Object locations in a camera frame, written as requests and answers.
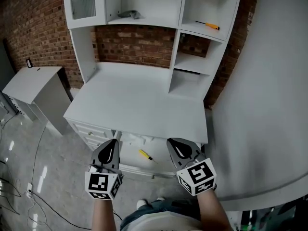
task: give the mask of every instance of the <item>concrete floor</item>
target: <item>concrete floor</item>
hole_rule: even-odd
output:
[[[0,160],[7,160],[13,183],[23,194],[22,197],[6,194],[20,215],[2,209],[4,220],[14,231],[29,230],[27,210],[33,201],[27,198],[24,192],[28,182],[31,182],[35,152],[43,129],[38,120],[30,122],[18,114],[2,130]],[[34,192],[70,222],[85,228],[91,228],[93,212],[93,199],[88,196],[84,187],[85,171],[88,170],[91,153],[92,151],[69,126],[63,137],[57,137],[45,129],[39,144],[33,177]],[[2,178],[11,181],[6,166],[1,163],[0,174]],[[173,199],[190,197],[176,180],[152,180],[149,177],[133,174],[124,173],[124,175],[123,184],[113,203],[115,212],[122,218],[132,213],[137,201],[142,198],[153,201],[159,196]],[[13,192],[8,184],[2,183],[1,191],[4,190]],[[48,225],[53,231],[81,230],[66,223],[38,198],[37,201],[46,212]],[[4,197],[0,198],[0,204],[11,209]],[[29,214],[31,218],[37,214],[38,221],[44,221],[44,215],[37,205]],[[115,220],[119,229],[121,221],[116,216]],[[42,226],[35,228],[30,220],[28,225],[34,231],[48,230]]]

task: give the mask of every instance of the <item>white wall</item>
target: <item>white wall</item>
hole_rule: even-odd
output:
[[[258,195],[308,174],[308,0],[258,0],[213,121],[216,148],[208,156],[221,200]],[[275,203],[307,194],[308,186],[301,187]]]

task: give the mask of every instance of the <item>person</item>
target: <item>person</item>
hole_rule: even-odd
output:
[[[137,210],[121,223],[121,231],[231,231],[227,215],[212,189],[197,195],[199,208],[190,201],[163,197],[148,204],[139,200]],[[95,200],[93,231],[116,231],[112,201]]]

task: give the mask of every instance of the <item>jeans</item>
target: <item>jeans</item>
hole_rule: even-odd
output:
[[[153,214],[158,212],[170,211],[178,213],[184,216],[192,217],[200,221],[200,211],[198,203],[194,203],[192,200],[156,200],[150,205],[143,205],[134,213],[130,214],[121,223],[120,230],[122,230],[126,225],[130,224],[132,221],[142,217],[146,214]]]

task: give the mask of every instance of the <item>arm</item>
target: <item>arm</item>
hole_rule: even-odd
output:
[[[116,231],[112,201],[95,200],[92,231]]]
[[[227,215],[212,189],[199,194],[197,197],[204,230],[232,230]]]

